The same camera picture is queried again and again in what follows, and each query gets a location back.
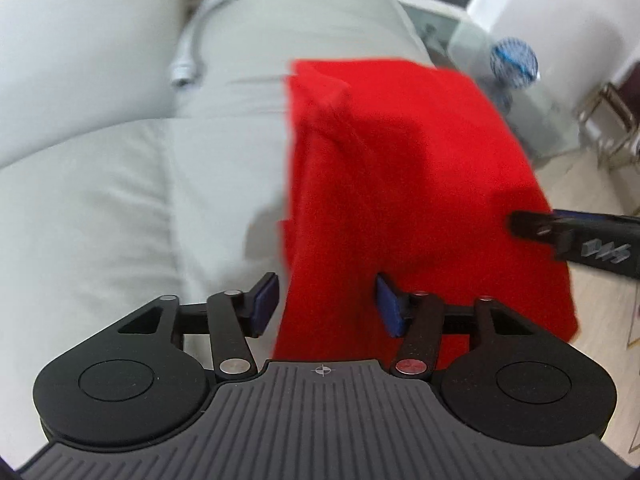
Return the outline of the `glass side table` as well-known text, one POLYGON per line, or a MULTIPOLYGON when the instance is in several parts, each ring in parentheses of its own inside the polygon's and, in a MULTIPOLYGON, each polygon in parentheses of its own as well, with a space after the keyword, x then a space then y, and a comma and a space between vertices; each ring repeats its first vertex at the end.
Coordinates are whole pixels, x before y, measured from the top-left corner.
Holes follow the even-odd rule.
POLYGON ((500 66, 515 40, 494 38, 452 4, 399 1, 433 63, 454 68, 475 81, 534 165, 580 149, 578 122, 540 77, 518 86, 524 73, 500 66))

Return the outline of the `gold metal chair frame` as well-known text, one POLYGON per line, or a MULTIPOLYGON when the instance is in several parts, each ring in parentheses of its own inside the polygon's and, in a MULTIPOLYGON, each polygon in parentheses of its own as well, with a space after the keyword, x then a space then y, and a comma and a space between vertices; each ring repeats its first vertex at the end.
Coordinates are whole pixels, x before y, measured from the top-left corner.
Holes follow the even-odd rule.
POLYGON ((596 150, 599 167, 639 169, 639 75, 606 82, 577 107, 582 133, 596 150))

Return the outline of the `grey fabric sofa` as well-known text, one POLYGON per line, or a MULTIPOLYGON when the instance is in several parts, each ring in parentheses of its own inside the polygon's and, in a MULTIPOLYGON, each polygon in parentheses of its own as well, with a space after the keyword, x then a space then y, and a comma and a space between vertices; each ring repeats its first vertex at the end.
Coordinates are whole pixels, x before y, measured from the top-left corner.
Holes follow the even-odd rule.
POLYGON ((296 58, 430 57, 397 0, 1 0, 1 347, 55 354, 164 292, 280 271, 296 58))

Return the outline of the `red sweater with duck logo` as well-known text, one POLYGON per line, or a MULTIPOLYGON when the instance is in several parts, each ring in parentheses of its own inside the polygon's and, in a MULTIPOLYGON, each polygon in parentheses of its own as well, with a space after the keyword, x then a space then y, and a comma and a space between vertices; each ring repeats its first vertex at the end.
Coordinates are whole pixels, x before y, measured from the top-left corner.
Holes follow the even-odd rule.
POLYGON ((384 275, 450 304, 490 297, 569 341, 567 266, 508 229, 550 207, 491 102, 462 73, 404 60, 298 60, 282 224, 290 284, 277 361, 377 359, 400 342, 374 298, 384 275))

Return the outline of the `blue white patterned ball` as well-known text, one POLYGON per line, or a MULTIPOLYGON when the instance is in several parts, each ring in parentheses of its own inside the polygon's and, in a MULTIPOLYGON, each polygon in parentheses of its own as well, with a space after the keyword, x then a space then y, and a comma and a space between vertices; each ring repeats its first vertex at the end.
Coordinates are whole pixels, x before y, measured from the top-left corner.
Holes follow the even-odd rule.
POLYGON ((497 41, 490 49, 491 73, 508 89, 525 89, 540 77, 538 58, 524 40, 508 37, 497 41))

